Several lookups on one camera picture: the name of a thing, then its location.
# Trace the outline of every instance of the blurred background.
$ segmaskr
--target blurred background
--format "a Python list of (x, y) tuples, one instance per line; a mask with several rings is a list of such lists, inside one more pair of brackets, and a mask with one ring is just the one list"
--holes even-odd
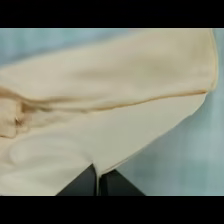
[[(134, 32), (127, 28), (0, 28), (0, 66)], [(202, 107), (118, 170), (146, 195), (224, 195), (224, 29), (214, 29), (217, 89)]]

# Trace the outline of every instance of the cream fabric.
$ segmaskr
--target cream fabric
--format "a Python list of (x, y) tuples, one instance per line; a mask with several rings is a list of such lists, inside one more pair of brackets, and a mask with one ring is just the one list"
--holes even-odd
[(211, 29), (139, 29), (0, 69), (0, 194), (55, 195), (117, 167), (204, 102)]

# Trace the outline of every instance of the fabric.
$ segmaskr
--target fabric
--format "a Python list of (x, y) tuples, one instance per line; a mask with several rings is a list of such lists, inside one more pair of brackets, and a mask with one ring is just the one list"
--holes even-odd
[(1, 117), (0, 192), (55, 195), (92, 162), (115, 168), (200, 107), (216, 66), (210, 29), (143, 29), (2, 68), (18, 122)]

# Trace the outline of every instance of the black object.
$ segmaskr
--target black object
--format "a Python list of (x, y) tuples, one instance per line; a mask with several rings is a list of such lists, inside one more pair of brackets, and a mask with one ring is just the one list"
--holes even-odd
[(56, 196), (96, 196), (96, 172), (91, 165)]
[(113, 170), (100, 179), (100, 196), (145, 196), (118, 171)]

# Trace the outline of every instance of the plaid cloth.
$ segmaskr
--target plaid cloth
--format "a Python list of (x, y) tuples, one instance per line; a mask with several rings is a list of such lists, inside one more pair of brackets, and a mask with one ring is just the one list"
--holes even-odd
[[(127, 32), (120, 28), (1, 28), (0, 64)], [(147, 195), (224, 195), (224, 29), (215, 29), (219, 83), (191, 117), (118, 170)]]

